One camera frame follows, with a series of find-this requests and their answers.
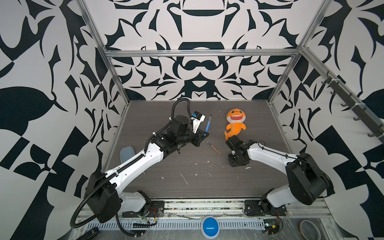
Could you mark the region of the blue pen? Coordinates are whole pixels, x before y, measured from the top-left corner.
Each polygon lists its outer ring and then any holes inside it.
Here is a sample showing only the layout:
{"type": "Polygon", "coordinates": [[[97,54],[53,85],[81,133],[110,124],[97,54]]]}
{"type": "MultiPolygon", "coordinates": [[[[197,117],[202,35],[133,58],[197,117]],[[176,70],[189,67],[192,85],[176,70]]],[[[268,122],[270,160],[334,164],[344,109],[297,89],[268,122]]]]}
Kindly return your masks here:
{"type": "Polygon", "coordinates": [[[208,119],[208,122],[207,122],[207,125],[206,125],[206,129],[205,129],[205,132],[208,132],[209,129],[210,129],[210,125],[211,125],[211,121],[212,121],[212,114],[209,116],[209,119],[208,119]]]}

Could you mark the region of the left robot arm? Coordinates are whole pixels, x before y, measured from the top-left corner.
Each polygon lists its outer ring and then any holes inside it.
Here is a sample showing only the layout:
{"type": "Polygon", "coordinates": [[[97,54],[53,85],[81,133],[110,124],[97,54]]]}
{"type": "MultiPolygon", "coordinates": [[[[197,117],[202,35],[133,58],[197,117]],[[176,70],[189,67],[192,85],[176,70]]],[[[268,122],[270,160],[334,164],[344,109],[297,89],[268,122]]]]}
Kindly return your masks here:
{"type": "Polygon", "coordinates": [[[95,171],[89,179],[84,199],[71,217],[70,227],[76,229],[94,219],[105,223],[113,218],[124,202],[121,193],[135,178],[188,143],[200,146],[209,136],[199,128],[204,120],[205,116],[197,111],[188,117],[171,117],[166,126],[152,133],[138,154],[105,173],[95,171]]]}

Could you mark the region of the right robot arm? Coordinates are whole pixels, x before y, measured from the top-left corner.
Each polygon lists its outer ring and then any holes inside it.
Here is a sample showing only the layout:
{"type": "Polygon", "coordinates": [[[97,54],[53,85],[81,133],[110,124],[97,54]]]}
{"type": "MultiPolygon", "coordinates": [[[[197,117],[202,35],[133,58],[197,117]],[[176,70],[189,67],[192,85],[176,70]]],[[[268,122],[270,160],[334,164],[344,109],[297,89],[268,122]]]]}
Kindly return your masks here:
{"type": "Polygon", "coordinates": [[[294,202],[310,206],[325,191],[333,188],[329,176],[309,154],[288,154],[266,147],[262,141],[243,142],[237,136],[228,138],[226,144],[232,151],[228,156],[231,167],[246,166],[250,161],[257,161],[286,175],[286,185],[272,189],[262,197],[261,205],[264,208],[276,209],[294,202]]]}

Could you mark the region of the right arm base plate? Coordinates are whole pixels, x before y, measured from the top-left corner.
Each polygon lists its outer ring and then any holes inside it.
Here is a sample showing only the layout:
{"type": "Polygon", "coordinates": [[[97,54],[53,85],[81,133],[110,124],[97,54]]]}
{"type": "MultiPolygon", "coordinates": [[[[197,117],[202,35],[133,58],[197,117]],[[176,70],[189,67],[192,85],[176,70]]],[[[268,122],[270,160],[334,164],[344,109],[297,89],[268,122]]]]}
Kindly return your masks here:
{"type": "Polygon", "coordinates": [[[285,205],[273,207],[267,200],[245,200],[244,213],[248,217],[286,216],[285,205]]]}

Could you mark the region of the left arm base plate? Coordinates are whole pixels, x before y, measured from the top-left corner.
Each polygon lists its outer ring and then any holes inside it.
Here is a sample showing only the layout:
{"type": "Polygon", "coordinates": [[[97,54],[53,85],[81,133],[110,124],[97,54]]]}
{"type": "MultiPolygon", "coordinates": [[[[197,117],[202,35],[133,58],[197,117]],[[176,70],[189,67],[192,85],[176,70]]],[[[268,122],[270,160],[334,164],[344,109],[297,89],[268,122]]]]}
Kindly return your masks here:
{"type": "Polygon", "coordinates": [[[123,218],[155,218],[160,217],[164,213],[164,201],[152,201],[150,204],[145,204],[139,212],[123,212],[123,218]]]}

